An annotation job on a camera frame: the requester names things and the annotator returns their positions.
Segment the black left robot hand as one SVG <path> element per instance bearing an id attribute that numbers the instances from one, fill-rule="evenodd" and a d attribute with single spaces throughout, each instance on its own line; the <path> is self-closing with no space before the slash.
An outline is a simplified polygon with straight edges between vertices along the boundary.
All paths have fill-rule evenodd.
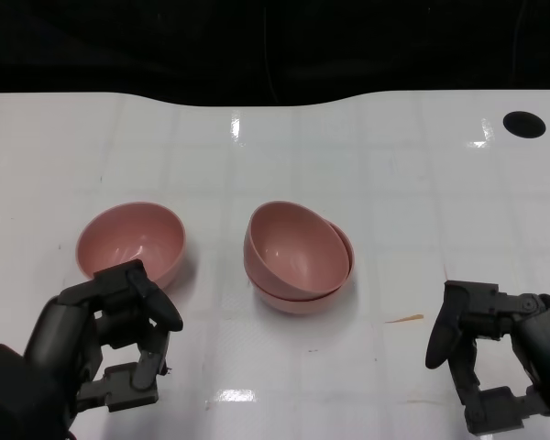
<path id="1" fill-rule="evenodd" d="M 70 439 L 79 413 L 155 403 L 183 321 L 141 260 L 98 271 L 43 308 L 23 354 L 0 344 L 0 439 Z"/>

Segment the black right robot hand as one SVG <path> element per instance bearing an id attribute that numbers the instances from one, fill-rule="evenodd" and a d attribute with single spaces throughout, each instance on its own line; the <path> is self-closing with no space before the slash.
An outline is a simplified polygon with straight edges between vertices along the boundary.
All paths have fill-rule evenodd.
<path id="1" fill-rule="evenodd" d="M 508 387 L 483 390 L 475 373 L 477 339 L 498 341 L 505 335 L 532 382 L 523 396 Z M 443 363 L 473 435 L 521 429 L 533 415 L 550 416 L 550 295 L 509 295 L 496 284 L 446 281 L 425 366 L 436 369 Z"/>

